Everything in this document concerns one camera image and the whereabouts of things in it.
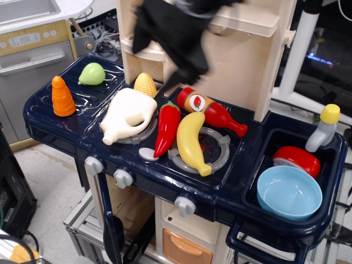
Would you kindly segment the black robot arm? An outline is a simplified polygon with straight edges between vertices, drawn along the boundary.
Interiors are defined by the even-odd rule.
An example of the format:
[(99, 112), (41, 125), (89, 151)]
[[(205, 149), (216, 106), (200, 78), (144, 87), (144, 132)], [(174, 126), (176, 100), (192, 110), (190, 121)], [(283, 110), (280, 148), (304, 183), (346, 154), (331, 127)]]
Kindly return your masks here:
[(163, 92), (179, 84), (192, 85), (208, 72), (201, 37), (223, 6), (233, 1), (144, 1), (136, 10), (132, 51), (158, 42), (177, 69), (164, 81)]

